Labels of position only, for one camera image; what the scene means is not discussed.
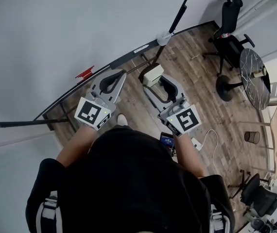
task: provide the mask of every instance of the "white box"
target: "white box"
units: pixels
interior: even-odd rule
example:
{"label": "white box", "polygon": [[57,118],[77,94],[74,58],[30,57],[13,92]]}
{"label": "white box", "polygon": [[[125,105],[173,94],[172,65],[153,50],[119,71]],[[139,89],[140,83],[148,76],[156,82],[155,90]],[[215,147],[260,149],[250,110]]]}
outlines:
{"label": "white box", "polygon": [[150,70],[149,72],[145,73],[144,77],[143,77],[143,84],[151,87],[154,84],[156,84],[160,77],[163,74],[163,68],[161,65],[156,66],[155,68],[153,68],[152,70]]}

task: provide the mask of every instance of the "round table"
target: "round table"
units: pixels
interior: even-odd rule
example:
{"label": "round table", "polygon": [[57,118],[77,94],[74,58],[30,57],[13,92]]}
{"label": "round table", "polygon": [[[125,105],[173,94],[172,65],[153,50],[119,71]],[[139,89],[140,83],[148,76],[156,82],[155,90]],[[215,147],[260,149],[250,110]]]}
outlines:
{"label": "round table", "polygon": [[270,99],[269,75],[254,77],[253,72],[263,68],[263,61],[252,49],[244,49],[240,55],[240,83],[229,83],[230,79],[222,75],[216,81],[216,90],[220,98],[230,101],[233,98],[232,89],[243,85],[251,104],[258,110],[267,107]]}

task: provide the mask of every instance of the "laminate floor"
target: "laminate floor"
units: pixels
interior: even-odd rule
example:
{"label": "laminate floor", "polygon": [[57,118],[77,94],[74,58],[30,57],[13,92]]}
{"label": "laminate floor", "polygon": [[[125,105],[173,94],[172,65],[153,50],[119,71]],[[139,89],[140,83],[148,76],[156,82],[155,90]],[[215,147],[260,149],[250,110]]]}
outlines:
{"label": "laminate floor", "polygon": [[[265,149],[256,148],[256,145],[247,143],[243,139],[245,131],[259,131],[261,134],[259,145],[265,145],[260,126],[239,123],[239,121],[260,121],[258,111],[243,95],[242,90],[235,88],[234,98],[230,102],[222,101],[216,93],[216,73],[219,71],[220,59],[216,56],[208,56],[204,59],[201,55],[203,52],[216,51],[214,46],[208,42],[215,30],[212,24],[207,24],[175,35],[165,47],[158,62],[164,68],[164,73],[183,85],[190,102],[197,108],[202,125],[193,130],[190,137],[195,137],[203,143],[209,129],[214,129],[218,134],[219,143],[214,154],[215,165],[212,161],[217,142],[214,133],[208,134],[205,145],[199,152],[209,173],[222,175],[225,185],[238,184],[241,182],[240,169],[249,170],[255,174],[256,172],[251,169],[251,166],[267,168],[267,153]],[[145,54],[151,58],[157,50],[158,48],[155,48]],[[120,68],[129,71],[143,62],[142,57],[136,57]],[[134,130],[142,131],[155,138],[159,138],[162,131],[171,133],[156,117],[158,111],[143,93],[138,81],[139,72],[143,68],[135,70],[127,76],[117,109],[113,117],[99,130],[99,134],[117,124],[119,113],[126,116],[129,126]],[[229,71],[229,65],[226,62],[223,74],[229,76],[232,83],[241,81],[239,70]],[[88,86],[90,84],[67,98],[63,102],[64,108],[69,110],[75,106],[80,97],[85,95]],[[155,87],[155,91],[163,96],[164,92],[161,90],[160,86]],[[74,113],[75,111],[69,117],[74,127],[78,129],[80,125],[74,119]],[[58,118],[62,114],[61,107],[57,106],[48,114],[48,117]],[[59,123],[53,126],[62,144],[65,144],[74,133],[68,123]],[[259,174],[261,177],[265,175],[264,172],[259,172]],[[235,189],[229,189],[228,193],[233,194]],[[236,211],[236,229],[238,229],[245,223],[242,216],[244,205],[239,202],[239,196],[232,201],[232,206]]]}

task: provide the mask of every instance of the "trash bin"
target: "trash bin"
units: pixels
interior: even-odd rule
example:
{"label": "trash bin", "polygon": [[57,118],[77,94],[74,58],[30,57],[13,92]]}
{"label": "trash bin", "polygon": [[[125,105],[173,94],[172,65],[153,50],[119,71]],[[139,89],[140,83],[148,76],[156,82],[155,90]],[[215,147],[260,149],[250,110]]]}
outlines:
{"label": "trash bin", "polygon": [[244,133],[244,140],[257,144],[260,141],[260,133],[258,131],[247,131]]}

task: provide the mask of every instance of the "black chair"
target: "black chair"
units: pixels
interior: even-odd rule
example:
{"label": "black chair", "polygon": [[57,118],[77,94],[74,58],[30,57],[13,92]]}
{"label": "black chair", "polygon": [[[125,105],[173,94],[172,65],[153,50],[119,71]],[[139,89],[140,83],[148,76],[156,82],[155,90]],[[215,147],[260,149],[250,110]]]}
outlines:
{"label": "black chair", "polygon": [[272,215],[272,213],[277,209],[277,193],[271,192],[265,189],[260,185],[260,175],[255,174],[248,182],[246,181],[250,178],[250,173],[248,172],[249,177],[244,180],[242,179],[242,184],[238,187],[241,192],[241,202],[247,206],[253,206],[253,209],[257,212],[260,217],[265,215]]}
{"label": "black chair", "polygon": [[242,0],[227,0],[222,7],[222,26],[217,30],[213,38],[217,39],[224,33],[232,33],[236,30]]}
{"label": "black chair", "polygon": [[240,55],[244,49],[243,44],[249,42],[252,47],[255,47],[252,40],[246,34],[244,35],[245,40],[242,41],[239,41],[233,35],[222,38],[222,34],[232,33],[236,30],[238,14],[242,6],[242,0],[227,0],[223,4],[222,26],[214,33],[213,37],[208,40],[214,44],[217,52],[206,52],[202,54],[203,58],[205,58],[206,55],[216,55],[221,58],[220,72],[217,76],[220,76],[223,71],[224,59],[231,65],[230,70],[234,67],[240,67]]}

